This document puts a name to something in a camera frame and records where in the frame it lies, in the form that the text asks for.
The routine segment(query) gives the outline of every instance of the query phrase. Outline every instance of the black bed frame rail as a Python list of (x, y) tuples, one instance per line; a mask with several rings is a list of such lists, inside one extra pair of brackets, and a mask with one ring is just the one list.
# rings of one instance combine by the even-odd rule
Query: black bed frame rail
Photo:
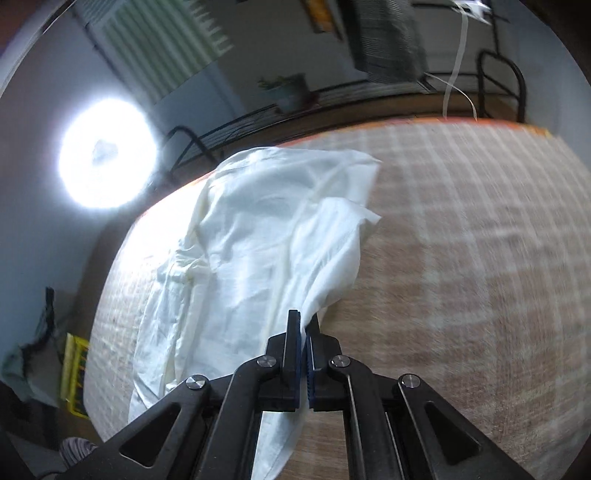
[[(498, 80), (492, 78), (484, 71), (484, 62), (487, 57), (504, 63), (509, 66), (517, 78), (518, 93), (514, 93)], [(492, 118), (492, 115), (486, 111), (485, 105), (485, 79), (499, 87), (506, 95), (517, 100), (517, 122), (525, 123), (525, 101), (527, 99), (527, 87), (525, 86), (525, 79), (519, 67), (503, 55), (490, 50), (481, 50), (476, 59), (476, 71), (478, 77), (478, 116)]]
[[(489, 81), (501, 91), (501, 93), (497, 93), (497, 95), (507, 96), (507, 97), (513, 98), (517, 101), (516, 121), (519, 123), (525, 123), (525, 107), (526, 107), (526, 101), (527, 101), (527, 88), (525, 85), (525, 79), (524, 79), (523, 74), (521, 73), (519, 67), (513, 61), (511, 61), (510, 59), (508, 59), (507, 57), (505, 57), (501, 54), (500, 45), (499, 45), (498, 21), (503, 21), (503, 22), (509, 22), (509, 21), (508, 21), (508, 19), (495, 14), (490, 0), (486, 3), (491, 8), (491, 14), (488, 17), (490, 19), (491, 27), (492, 27), (494, 51), (487, 50), (487, 49), (481, 50), (477, 56), (477, 59), (476, 59), (476, 73), (461, 72), (460, 76), (475, 77), (478, 80), (478, 92), (477, 93), (478, 93), (478, 116), (479, 117), (493, 118), (492, 115), (486, 110), (486, 105), (485, 105), (485, 101), (486, 101), (486, 85), (485, 84), (486, 84), (486, 81)], [(421, 8), (421, 9), (427, 8), (427, 9), (452, 9), (452, 10), (454, 10), (454, 7), (451, 5), (435, 4), (435, 3), (428, 3), (428, 2), (415, 2), (415, 3), (413, 3), (413, 7), (414, 8)], [(515, 77), (517, 79), (517, 85), (518, 85), (517, 93), (513, 92), (507, 85), (501, 83), (500, 81), (496, 80), (491, 75), (489, 75), (485, 72), (485, 60), (487, 58), (493, 58), (493, 59), (507, 65), (509, 68), (511, 68), (513, 74), (515, 75)], [(430, 73), (432, 73), (436, 76), (451, 76), (451, 74), (452, 74), (451, 72), (430, 72)], [(315, 90), (312, 93), (318, 97), (318, 95), (321, 93), (326, 93), (331, 90), (344, 89), (346, 87), (351, 87), (353, 85), (358, 85), (358, 84), (363, 84), (363, 83), (369, 83), (369, 81), (368, 80), (357, 80), (355, 82), (342, 83), (340, 85), (333, 85), (333, 86), (321, 88), (319, 90)], [(426, 91), (426, 94), (439, 93), (439, 91), (437, 89), (435, 89), (431, 84), (429, 84), (426, 76), (424, 76), (418, 82), (418, 84)], [(252, 119), (252, 121), (254, 123), (255, 119), (258, 115), (264, 114), (265, 112), (268, 112), (269, 110), (276, 108), (276, 106), (274, 104), (267, 105), (265, 107), (254, 110), (253, 112), (247, 113), (246, 115), (242, 115), (238, 118), (235, 118), (234, 120), (231, 120), (223, 125), (220, 125), (219, 127), (216, 127), (213, 130), (210, 130), (209, 132), (203, 134), (201, 137), (199, 137), (197, 134), (195, 134), (188, 127), (184, 127), (184, 126), (174, 127), (165, 136), (164, 141), (162, 143), (162, 147), (164, 147), (166, 145), (166, 143), (174, 136), (174, 134), (176, 132), (182, 131), (189, 136), (190, 141), (187, 144), (186, 148), (177, 157), (170, 172), (172, 173), (176, 169), (178, 169), (179, 167), (185, 166), (186, 164), (197, 160), (202, 155), (204, 155), (207, 159), (209, 159), (212, 162), (212, 164), (214, 166), (216, 166), (219, 164), (220, 161), (215, 159), (215, 156), (213, 155), (212, 150), (222, 149), (226, 145), (229, 145), (241, 138), (247, 137), (248, 135), (256, 134), (256, 133), (258, 133), (262, 130), (265, 130), (267, 128), (272, 128), (272, 127), (282, 124), (284, 122), (295, 120), (298, 118), (302, 118), (302, 117), (305, 117), (308, 115), (312, 115), (314, 113), (326, 112), (326, 111), (332, 110), (334, 108), (340, 108), (343, 106), (350, 106), (350, 105), (354, 105), (356, 103), (368, 102), (368, 101), (376, 100), (378, 98), (386, 99), (386, 98), (392, 98), (392, 97), (401, 96), (401, 95), (407, 95), (407, 94), (406, 93), (396, 93), (394, 95), (384, 95), (384, 96), (377, 96), (377, 97), (372, 97), (372, 98), (357, 99), (357, 100), (353, 100), (353, 101), (338, 103), (336, 105), (328, 105), (328, 106), (324, 106), (324, 107), (320, 106), (318, 108), (311, 108), (308, 110), (296, 112), (292, 115), (281, 118), (281, 119), (279, 119), (275, 122), (272, 122), (268, 125), (263, 125), (259, 128), (255, 128), (255, 129), (247, 131), (245, 133), (239, 133), (238, 135), (235, 135), (242, 128), (248, 126), (248, 125), (241, 125), (235, 129), (231, 130), (229, 135), (225, 136), (221, 141), (219, 141), (219, 139), (215, 139), (214, 135), (216, 133), (218, 133), (224, 129), (228, 129), (232, 125), (239, 125), (247, 119)], [(289, 138), (283, 138), (283, 139), (281, 139), (281, 141), (288, 141), (293, 138), (300, 137), (302, 135), (311, 135), (313, 133), (316, 133), (316, 132), (322, 131), (322, 130), (325, 130), (325, 128), (301, 132), (300, 135), (294, 135)], [(213, 138), (213, 143), (209, 145), (209, 148), (205, 145), (208, 138)], [(199, 149), (201, 150), (201, 153), (197, 154), (197, 155), (193, 155), (192, 157), (185, 160), (184, 159), (185, 156), (187, 155), (187, 153), (191, 150), (192, 146), (194, 146), (194, 145), (199, 147)]]

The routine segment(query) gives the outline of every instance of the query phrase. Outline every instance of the potted plant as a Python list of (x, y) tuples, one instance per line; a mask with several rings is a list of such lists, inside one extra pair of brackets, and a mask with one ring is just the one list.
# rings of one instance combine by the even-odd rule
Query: potted plant
[(288, 77), (278, 76), (267, 81), (263, 77), (258, 81), (260, 89), (277, 104), (282, 113), (293, 113), (306, 108), (312, 99), (310, 89), (303, 73)]

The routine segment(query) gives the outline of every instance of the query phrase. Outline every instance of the metal bed frame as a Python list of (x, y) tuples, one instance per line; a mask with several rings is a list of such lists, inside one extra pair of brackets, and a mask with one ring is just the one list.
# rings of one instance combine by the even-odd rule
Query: metal bed frame
[[(519, 67), (513, 61), (501, 54), (501, 48), (499, 45), (498, 21), (509, 22), (509, 20), (495, 14), (490, 0), (488, 4), (491, 8), (491, 14), (489, 18), (492, 27), (494, 50), (481, 50), (476, 59), (476, 72), (460, 72), (459, 76), (472, 77), (477, 80), (477, 92), (469, 93), (478, 94), (479, 117), (492, 118), (492, 115), (486, 110), (485, 103), (486, 81), (488, 81), (499, 89), (499, 92), (495, 93), (496, 95), (506, 96), (517, 101), (516, 121), (519, 123), (525, 123), (525, 106), (527, 100), (525, 79)], [(413, 7), (419, 9), (454, 9), (454, 7), (451, 5), (426, 2), (413, 3)], [(512, 70), (517, 80), (517, 93), (511, 90), (507, 85), (504, 85), (486, 73), (485, 60), (489, 58), (507, 65)], [(436, 76), (450, 76), (452, 74), (451, 72), (429, 73)], [(279, 124), (283, 124), (295, 119), (303, 118), (314, 113), (326, 112), (335, 108), (351, 106), (357, 103), (364, 103), (376, 99), (399, 97), (402, 95), (415, 95), (416, 93), (434, 94), (440, 92), (429, 83), (426, 75), (416, 83), (405, 83), (401, 85), (383, 85), (372, 83), (368, 80), (358, 80), (355, 82), (343, 83), (340, 85), (334, 85), (315, 90), (312, 92), (312, 94), (316, 97), (314, 105), (306, 110), (296, 112), (291, 115), (283, 115), (279, 113), (277, 111), (276, 105), (274, 104), (268, 105), (231, 120), (230, 122), (216, 127), (201, 136), (196, 135), (188, 127), (179, 125), (166, 135), (162, 146), (165, 146), (177, 131), (183, 131), (190, 136), (190, 141), (182, 153), (177, 157), (172, 168), (170, 169), (170, 173), (174, 172), (180, 167), (184, 167), (187, 164), (198, 160), (201, 156), (205, 156), (211, 162), (213, 168), (217, 166), (221, 160), (217, 160), (215, 158), (212, 150), (220, 150), (223, 152), (223, 148), (225, 146), (247, 137), (248, 135), (256, 134), (265, 129), (275, 127)], [(344, 123), (342, 125), (334, 125), (334, 127), (343, 127), (346, 125), (347, 123)], [(325, 130), (325, 128), (301, 132), (299, 134), (291, 135), (287, 138), (282, 138), (281, 141), (292, 140), (293, 138), (298, 138), (302, 135), (310, 135), (317, 131), (323, 130)]]

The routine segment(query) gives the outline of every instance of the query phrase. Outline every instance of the white cable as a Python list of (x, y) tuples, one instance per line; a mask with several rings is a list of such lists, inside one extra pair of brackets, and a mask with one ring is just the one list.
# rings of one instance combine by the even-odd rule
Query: white cable
[(462, 32), (460, 33), (460, 46), (457, 49), (456, 64), (453, 66), (452, 76), (449, 77), (449, 83), (443, 96), (443, 118), (447, 118), (447, 106), (449, 104), (449, 97), (452, 94), (452, 88), (456, 83), (457, 76), (460, 73), (460, 67), (462, 66), (462, 60), (464, 58), (464, 52), (466, 51), (466, 40), (468, 38), (468, 16), (461, 5), (456, 4), (462, 13)]
[(466, 97), (468, 99), (468, 101), (470, 102), (470, 105), (472, 105), (472, 115), (474, 116), (474, 120), (478, 121), (478, 116), (476, 114), (476, 107), (474, 106), (474, 103), (472, 102), (472, 100), (470, 100), (470, 97), (468, 97), (468, 95), (466, 95), (464, 92), (462, 92), (458, 87), (451, 85), (450, 83), (447, 83), (445, 80), (439, 78), (439, 77), (435, 77), (435, 75), (432, 75), (430, 73), (425, 73), (425, 75), (427, 75), (428, 77), (434, 78), (436, 80), (439, 80), (440, 82), (445, 83), (446, 85), (451, 86), (452, 88), (456, 89), (458, 92), (460, 92), (464, 97)]

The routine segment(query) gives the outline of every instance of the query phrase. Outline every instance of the yellow object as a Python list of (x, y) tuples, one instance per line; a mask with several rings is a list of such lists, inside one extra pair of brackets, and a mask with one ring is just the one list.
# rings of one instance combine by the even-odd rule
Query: yellow object
[(67, 402), (67, 410), (72, 415), (84, 419), (88, 418), (82, 396), (87, 355), (88, 341), (68, 333), (61, 370), (60, 398)]

